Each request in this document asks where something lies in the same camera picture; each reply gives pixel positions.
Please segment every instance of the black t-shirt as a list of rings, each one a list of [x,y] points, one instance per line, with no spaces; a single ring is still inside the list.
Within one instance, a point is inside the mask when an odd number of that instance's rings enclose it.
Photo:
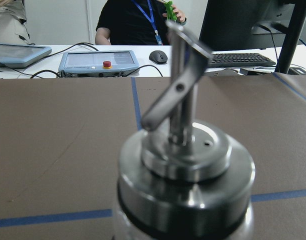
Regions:
[[[150,9],[147,0],[136,0],[148,17]],[[167,39],[166,12],[163,3],[150,0],[154,21],[163,45],[169,45]],[[131,0],[107,0],[98,19],[98,28],[110,30],[112,45],[158,45],[150,21]]]

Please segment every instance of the person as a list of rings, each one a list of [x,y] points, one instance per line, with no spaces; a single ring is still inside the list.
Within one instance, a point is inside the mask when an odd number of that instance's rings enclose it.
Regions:
[[[172,5],[177,22],[184,12]],[[96,27],[96,45],[170,45],[166,7],[157,0],[108,0]]]
[[[0,43],[31,44],[22,0],[0,0]]]

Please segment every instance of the blue lanyard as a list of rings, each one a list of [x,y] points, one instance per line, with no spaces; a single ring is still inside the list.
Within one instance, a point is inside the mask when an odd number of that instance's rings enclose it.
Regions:
[[[151,23],[156,35],[158,35],[158,29],[155,25],[155,21],[154,21],[154,16],[153,16],[153,10],[152,10],[152,6],[151,6],[151,2],[150,0],[147,0],[147,4],[148,4],[148,8],[149,8],[149,13],[150,13],[150,17],[147,15],[147,13],[142,9],[142,7],[135,1],[132,0],[132,2],[137,6],[137,8],[142,12],[142,14],[147,18],[147,20],[149,20],[149,22]]]

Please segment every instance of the red button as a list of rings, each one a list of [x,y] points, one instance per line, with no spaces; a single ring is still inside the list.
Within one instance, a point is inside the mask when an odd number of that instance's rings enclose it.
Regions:
[[[103,62],[103,68],[109,69],[112,67],[112,63],[110,61]]]

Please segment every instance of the green object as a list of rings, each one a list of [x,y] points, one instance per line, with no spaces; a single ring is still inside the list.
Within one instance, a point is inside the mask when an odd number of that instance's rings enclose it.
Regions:
[[[178,18],[176,14],[173,12],[173,7],[171,6],[172,4],[173,4],[172,1],[168,1],[164,3],[164,6],[166,8],[167,19],[176,21]]]

